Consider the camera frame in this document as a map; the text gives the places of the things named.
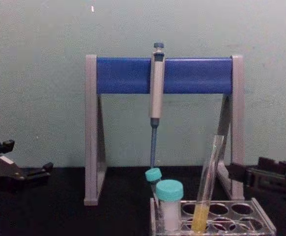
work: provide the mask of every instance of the test tube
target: test tube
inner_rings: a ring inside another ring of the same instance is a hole
[[[181,203],[183,185],[177,180],[167,179],[156,184],[156,195],[160,200],[160,216],[165,232],[181,228]]]
[[[212,199],[215,177],[224,136],[215,135],[211,158],[206,160],[201,174],[196,207],[193,214],[191,229],[195,233],[204,233]]]
[[[157,208],[159,206],[158,198],[156,196],[156,184],[161,181],[162,173],[159,168],[151,168],[148,171],[145,172],[146,180],[151,185],[152,193],[154,196],[155,203],[157,205]]]

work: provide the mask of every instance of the black clamp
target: black clamp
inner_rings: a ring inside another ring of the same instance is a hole
[[[0,143],[0,154],[11,152],[14,144],[13,140]],[[6,156],[0,155],[0,191],[15,192],[28,187],[44,185],[51,175],[53,166],[53,163],[49,162],[40,169],[26,172]]]
[[[230,179],[243,182],[246,187],[277,192],[286,198],[286,161],[277,163],[272,159],[259,157],[255,167],[231,164],[227,169]]]

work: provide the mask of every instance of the gray stand leg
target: gray stand leg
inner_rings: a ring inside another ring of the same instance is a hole
[[[97,95],[96,55],[86,56],[85,81],[85,206],[98,204],[105,178],[105,144],[101,99]]]
[[[231,162],[244,164],[244,72],[242,56],[232,56],[232,95],[224,95],[218,135],[224,135],[224,143],[218,165],[218,177],[231,200],[244,200],[243,184],[229,179],[224,164],[227,135],[230,126]]]

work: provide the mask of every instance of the pale green wall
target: pale green wall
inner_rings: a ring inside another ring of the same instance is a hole
[[[85,55],[149,57],[159,40],[167,57],[243,54],[246,163],[286,158],[286,0],[0,0],[0,140],[17,143],[7,156],[83,165]],[[160,165],[203,162],[220,101],[165,96]],[[148,165],[148,96],[103,106],[109,165]]]

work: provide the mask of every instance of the tube lid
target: tube lid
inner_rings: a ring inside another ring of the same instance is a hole
[[[162,177],[162,173],[159,168],[152,168],[145,172],[145,177],[148,182],[152,182],[160,179]]]
[[[183,197],[183,185],[173,179],[159,181],[156,184],[156,196],[166,202],[175,202]]]

